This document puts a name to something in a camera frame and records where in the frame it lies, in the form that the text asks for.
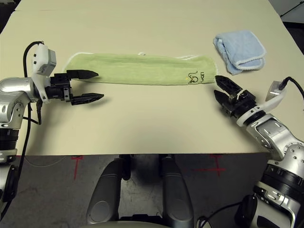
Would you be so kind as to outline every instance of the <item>table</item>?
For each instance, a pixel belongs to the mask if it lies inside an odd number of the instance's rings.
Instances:
[[[231,76],[212,40],[218,33],[241,29],[253,31],[263,43],[266,65]],[[292,76],[304,84],[304,57],[267,0],[22,0],[0,34],[0,79],[23,77],[22,55],[34,40],[56,51],[54,73],[80,51],[194,54],[213,58],[220,75],[230,76],[258,102],[264,101],[274,80]],[[27,155],[265,151],[220,111],[213,95],[216,84],[73,81],[72,88],[75,95],[94,92],[105,97],[87,105],[44,105],[43,124],[32,124]],[[303,100],[293,85],[287,86],[286,98],[272,114],[304,139]],[[26,121],[19,132],[19,154],[25,132]]]

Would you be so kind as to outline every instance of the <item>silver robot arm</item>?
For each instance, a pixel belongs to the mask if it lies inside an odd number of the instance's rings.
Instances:
[[[246,196],[237,210],[236,223],[243,228],[294,228],[304,192],[304,142],[268,111],[284,98],[281,82],[274,82],[266,102],[258,105],[255,96],[224,76],[216,76],[214,91],[224,112],[267,148],[272,159],[254,194]]]
[[[34,44],[38,42],[28,46],[24,58]],[[55,66],[55,52],[39,43],[32,58],[32,77],[6,78],[0,81],[0,221],[17,194],[20,171],[11,162],[17,155],[18,133],[26,106],[37,102],[41,108],[42,104],[49,103],[50,99],[60,99],[71,102],[72,105],[79,105],[99,100],[104,96],[94,93],[73,96],[71,79],[87,79],[98,74],[88,70],[68,70],[66,73],[50,77]]]

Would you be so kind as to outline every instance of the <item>light blue towel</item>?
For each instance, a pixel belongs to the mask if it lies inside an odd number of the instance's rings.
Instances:
[[[218,34],[213,44],[232,75],[237,75],[243,70],[259,70],[265,65],[266,50],[251,31]]]

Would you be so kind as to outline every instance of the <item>green towel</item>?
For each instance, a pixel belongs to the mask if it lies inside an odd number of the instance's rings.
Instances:
[[[184,60],[136,54],[76,54],[65,68],[73,69],[99,74],[84,81],[164,86],[212,83],[217,72],[214,61],[206,56]]]

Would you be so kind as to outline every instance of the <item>gray floor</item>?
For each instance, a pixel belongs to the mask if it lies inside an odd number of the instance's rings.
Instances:
[[[18,195],[1,228],[77,228],[85,224],[85,212],[98,178],[115,157],[85,156],[79,162],[76,180],[76,161],[71,157],[47,168],[32,167],[25,162]],[[35,164],[48,164],[59,158],[28,157]],[[218,158],[219,167],[225,169],[220,176],[216,171],[205,170],[216,167],[215,159],[208,154],[176,155],[176,162],[189,188],[197,218],[250,194],[254,183],[261,178],[266,156],[261,153],[223,155]],[[136,155],[134,164],[132,178],[122,182],[120,216],[161,215],[162,182],[157,171],[158,156]],[[235,211],[233,208],[218,214],[211,221],[213,227],[236,227]]]

